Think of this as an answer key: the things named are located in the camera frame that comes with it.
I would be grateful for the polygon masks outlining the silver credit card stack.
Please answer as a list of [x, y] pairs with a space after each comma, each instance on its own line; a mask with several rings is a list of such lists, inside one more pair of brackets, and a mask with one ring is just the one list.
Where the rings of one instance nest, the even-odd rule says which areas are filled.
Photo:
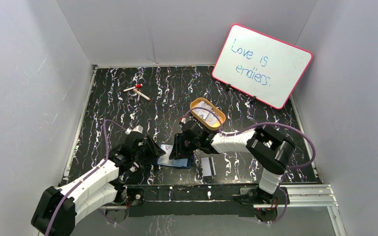
[[219, 126], [219, 115], [213, 110], [212, 106], [205, 101], [200, 101], [195, 105], [198, 109], [194, 109], [193, 112], [198, 115], [201, 120], [211, 127]]

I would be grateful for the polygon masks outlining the blue leather card holder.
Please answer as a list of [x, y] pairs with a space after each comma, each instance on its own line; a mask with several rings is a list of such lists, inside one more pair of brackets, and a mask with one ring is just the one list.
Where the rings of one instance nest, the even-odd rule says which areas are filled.
[[165, 151], [165, 154], [157, 159], [156, 164], [159, 166], [189, 169], [194, 161], [194, 155], [189, 158], [171, 159], [172, 145], [161, 144], [160, 148]]

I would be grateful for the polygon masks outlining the white magnetic stripe card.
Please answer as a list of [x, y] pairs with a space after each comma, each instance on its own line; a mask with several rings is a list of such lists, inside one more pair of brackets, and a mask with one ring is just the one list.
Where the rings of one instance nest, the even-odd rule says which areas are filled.
[[202, 174], [204, 177], [211, 177], [216, 175], [216, 169], [213, 157], [201, 158]]

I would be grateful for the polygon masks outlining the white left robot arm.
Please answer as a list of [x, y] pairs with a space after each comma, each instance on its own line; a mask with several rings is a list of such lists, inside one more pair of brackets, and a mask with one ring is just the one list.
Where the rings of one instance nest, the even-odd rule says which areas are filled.
[[108, 152], [90, 171], [61, 187], [48, 187], [42, 194], [31, 225], [45, 236], [68, 236], [87, 215], [101, 206], [130, 201], [126, 185], [118, 178], [137, 171], [166, 152], [149, 135], [132, 131], [123, 143]]

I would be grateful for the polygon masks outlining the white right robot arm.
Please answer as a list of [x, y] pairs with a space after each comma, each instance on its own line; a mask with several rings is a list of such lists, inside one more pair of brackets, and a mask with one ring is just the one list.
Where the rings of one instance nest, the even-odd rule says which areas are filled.
[[187, 121], [177, 133], [170, 153], [171, 159], [188, 158], [195, 150], [206, 154], [249, 152], [264, 168], [258, 185], [258, 199], [271, 203], [277, 197], [277, 187], [294, 154], [294, 142], [268, 124], [244, 132], [221, 133], [195, 121]]

